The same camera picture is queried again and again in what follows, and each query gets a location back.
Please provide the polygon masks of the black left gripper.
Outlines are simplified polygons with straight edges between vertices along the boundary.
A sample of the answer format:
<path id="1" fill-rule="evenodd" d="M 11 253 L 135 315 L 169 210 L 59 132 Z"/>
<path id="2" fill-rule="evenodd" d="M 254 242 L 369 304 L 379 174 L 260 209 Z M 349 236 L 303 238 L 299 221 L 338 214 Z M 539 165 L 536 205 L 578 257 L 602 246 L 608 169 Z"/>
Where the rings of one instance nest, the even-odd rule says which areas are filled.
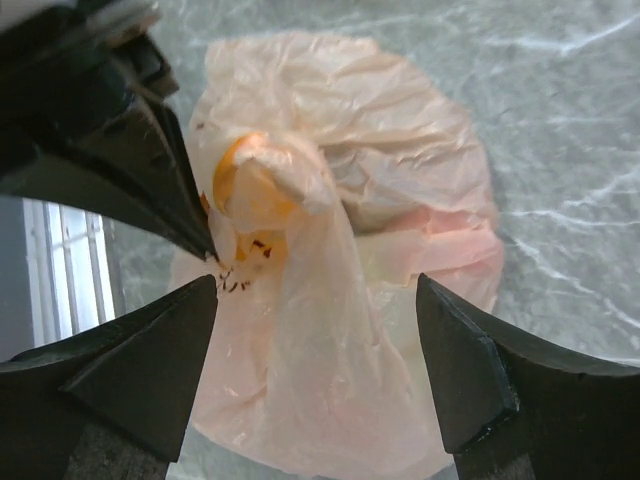
<path id="1" fill-rule="evenodd" d="M 1 5 L 1 191 L 118 220 L 216 256 L 153 1 Z"/>

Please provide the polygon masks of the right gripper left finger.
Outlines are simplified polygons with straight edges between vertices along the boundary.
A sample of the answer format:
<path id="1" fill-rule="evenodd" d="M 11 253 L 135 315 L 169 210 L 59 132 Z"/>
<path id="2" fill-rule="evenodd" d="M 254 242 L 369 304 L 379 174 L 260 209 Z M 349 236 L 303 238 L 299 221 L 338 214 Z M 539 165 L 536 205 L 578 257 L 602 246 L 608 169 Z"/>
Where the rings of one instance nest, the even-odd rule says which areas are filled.
<path id="1" fill-rule="evenodd" d="M 162 479 L 180 455 L 217 308 L 200 277 L 1 365 L 5 479 Z"/>

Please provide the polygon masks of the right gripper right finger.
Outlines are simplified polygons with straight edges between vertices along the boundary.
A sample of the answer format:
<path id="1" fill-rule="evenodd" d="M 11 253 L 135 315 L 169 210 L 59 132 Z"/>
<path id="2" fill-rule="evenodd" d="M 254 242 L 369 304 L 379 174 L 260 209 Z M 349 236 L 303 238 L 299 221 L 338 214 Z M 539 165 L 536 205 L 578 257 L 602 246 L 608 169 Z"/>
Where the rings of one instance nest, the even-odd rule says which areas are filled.
<path id="1" fill-rule="evenodd" d="M 639 371 L 498 319 L 427 276 L 421 348 L 462 479 L 635 479 Z"/>

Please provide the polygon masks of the translucent orange plastic bag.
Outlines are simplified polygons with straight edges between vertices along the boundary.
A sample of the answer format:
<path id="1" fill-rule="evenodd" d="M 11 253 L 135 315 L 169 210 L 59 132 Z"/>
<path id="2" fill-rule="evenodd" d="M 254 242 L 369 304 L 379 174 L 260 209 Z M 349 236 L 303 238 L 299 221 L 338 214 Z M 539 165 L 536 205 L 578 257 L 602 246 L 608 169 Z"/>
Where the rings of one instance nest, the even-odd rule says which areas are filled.
<path id="1" fill-rule="evenodd" d="M 504 250 L 466 111 L 370 39 L 220 40 L 187 149 L 218 307 L 191 422 L 303 476 L 425 479 L 444 451 L 420 348 L 428 274 L 483 310 Z"/>

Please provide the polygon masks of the aluminium table edge rail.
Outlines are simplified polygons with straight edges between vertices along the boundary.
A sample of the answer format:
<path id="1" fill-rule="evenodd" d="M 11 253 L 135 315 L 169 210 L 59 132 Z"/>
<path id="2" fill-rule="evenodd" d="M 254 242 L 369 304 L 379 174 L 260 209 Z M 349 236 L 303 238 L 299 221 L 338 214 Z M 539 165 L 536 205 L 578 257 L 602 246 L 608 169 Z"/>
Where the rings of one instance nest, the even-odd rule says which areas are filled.
<path id="1" fill-rule="evenodd" d="M 23 201 L 32 331 L 39 347 L 116 318 L 103 218 Z"/>

